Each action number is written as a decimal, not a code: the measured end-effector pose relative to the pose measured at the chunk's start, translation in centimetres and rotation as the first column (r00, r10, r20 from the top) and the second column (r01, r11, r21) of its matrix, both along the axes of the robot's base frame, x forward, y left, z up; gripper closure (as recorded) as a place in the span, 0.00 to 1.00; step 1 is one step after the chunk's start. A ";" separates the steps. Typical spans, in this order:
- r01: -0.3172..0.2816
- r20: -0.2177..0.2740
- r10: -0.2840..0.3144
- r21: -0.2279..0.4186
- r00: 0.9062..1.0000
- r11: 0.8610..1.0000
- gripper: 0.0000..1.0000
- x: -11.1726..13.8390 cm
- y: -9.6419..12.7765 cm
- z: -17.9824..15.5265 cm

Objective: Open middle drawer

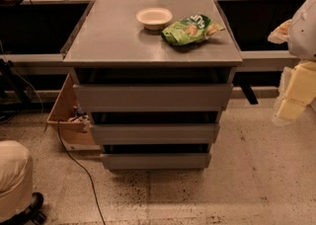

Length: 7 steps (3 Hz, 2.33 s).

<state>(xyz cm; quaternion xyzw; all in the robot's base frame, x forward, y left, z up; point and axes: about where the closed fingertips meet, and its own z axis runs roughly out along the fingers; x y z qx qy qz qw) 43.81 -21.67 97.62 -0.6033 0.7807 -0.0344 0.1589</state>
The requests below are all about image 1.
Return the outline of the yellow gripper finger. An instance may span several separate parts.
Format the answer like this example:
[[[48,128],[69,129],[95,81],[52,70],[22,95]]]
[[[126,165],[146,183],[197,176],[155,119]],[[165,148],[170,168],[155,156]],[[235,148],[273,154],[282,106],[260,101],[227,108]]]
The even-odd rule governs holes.
[[[285,100],[278,97],[275,103],[273,123],[278,126],[286,126],[294,123],[305,111],[306,105],[298,101]]]
[[[280,24],[268,36],[268,41],[272,43],[281,44],[288,40],[288,30],[291,24],[291,19]]]

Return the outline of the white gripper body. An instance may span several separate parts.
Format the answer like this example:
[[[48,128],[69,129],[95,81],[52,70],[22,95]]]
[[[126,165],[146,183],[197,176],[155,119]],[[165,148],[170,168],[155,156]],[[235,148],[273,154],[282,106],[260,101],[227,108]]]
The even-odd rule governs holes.
[[[293,68],[285,67],[278,90],[283,100],[309,105],[316,98],[316,63],[300,61]]]

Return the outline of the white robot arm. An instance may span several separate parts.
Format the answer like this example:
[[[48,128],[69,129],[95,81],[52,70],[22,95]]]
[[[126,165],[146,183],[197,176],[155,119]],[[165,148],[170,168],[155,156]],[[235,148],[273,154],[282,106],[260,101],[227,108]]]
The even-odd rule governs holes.
[[[284,126],[295,122],[316,99],[316,0],[306,0],[269,34],[268,41],[286,42],[289,53],[300,59],[293,68],[283,69],[279,82],[273,122]]]

